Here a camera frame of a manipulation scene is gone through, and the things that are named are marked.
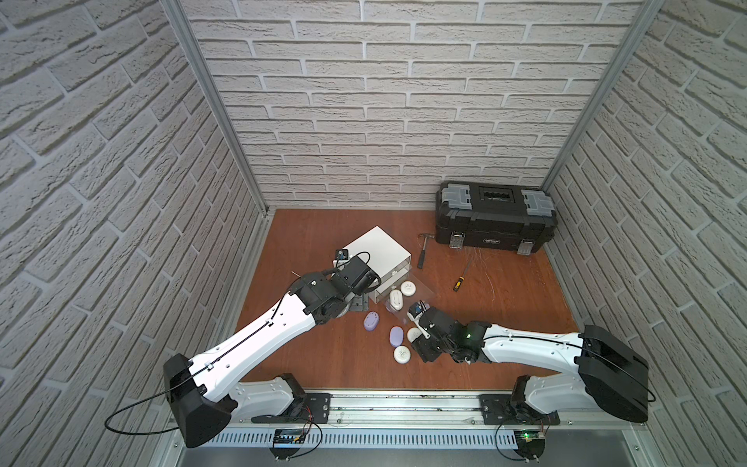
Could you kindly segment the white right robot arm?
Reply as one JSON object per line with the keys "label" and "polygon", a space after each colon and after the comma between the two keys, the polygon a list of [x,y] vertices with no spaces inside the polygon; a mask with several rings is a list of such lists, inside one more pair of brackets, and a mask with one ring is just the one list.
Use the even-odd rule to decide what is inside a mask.
{"label": "white right robot arm", "polygon": [[601,410],[619,420],[644,423],[655,401],[647,360],[606,329],[587,325],[580,333],[547,334],[498,324],[462,324],[422,302],[412,305],[412,346],[426,363],[442,355],[456,363],[515,363],[552,371],[521,376],[504,406],[507,422],[536,423],[551,414]]}

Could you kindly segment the white drawer cabinet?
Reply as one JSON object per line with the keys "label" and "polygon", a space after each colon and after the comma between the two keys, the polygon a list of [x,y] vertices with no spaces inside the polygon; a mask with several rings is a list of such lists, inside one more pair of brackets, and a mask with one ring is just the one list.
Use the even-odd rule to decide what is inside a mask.
{"label": "white drawer cabinet", "polygon": [[382,284],[369,294],[374,303],[386,301],[390,291],[409,278],[412,254],[379,226],[348,243],[344,249],[351,256],[362,253],[361,259],[367,260],[368,266],[381,277]]}

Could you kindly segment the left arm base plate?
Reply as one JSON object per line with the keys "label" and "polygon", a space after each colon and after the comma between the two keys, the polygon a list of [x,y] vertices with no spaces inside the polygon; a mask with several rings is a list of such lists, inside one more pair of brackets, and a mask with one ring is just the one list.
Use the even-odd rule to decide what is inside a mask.
{"label": "left arm base plate", "polygon": [[315,392],[307,393],[303,397],[297,397],[291,405],[278,416],[254,416],[253,423],[304,423],[311,420],[319,425],[326,424],[329,420],[331,393]]}

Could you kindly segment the white oblong earphone case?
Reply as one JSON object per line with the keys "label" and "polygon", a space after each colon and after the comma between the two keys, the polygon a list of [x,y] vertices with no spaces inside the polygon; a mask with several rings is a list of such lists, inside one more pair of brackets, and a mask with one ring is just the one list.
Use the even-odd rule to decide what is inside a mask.
{"label": "white oblong earphone case", "polygon": [[395,289],[390,292],[387,307],[392,313],[402,311],[404,307],[404,295],[400,290]]}

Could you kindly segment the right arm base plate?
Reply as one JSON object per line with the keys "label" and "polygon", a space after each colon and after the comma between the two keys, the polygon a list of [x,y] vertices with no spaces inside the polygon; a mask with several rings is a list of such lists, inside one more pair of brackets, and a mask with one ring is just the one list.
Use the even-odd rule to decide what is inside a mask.
{"label": "right arm base plate", "polygon": [[515,403],[508,394],[481,394],[478,396],[484,424],[498,425],[560,425],[557,412],[541,414],[525,403]]}

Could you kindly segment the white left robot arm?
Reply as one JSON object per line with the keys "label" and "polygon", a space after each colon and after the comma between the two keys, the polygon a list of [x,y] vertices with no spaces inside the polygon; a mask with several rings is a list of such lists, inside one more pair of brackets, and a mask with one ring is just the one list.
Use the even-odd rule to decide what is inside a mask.
{"label": "white left robot arm", "polygon": [[381,285],[381,277],[359,256],[304,274],[259,318],[227,340],[193,357],[176,354],[163,365],[165,398],[185,445],[197,448],[215,438],[234,418],[280,416],[305,397],[295,379],[281,376],[237,385],[260,363],[297,336],[343,315],[356,296]]}

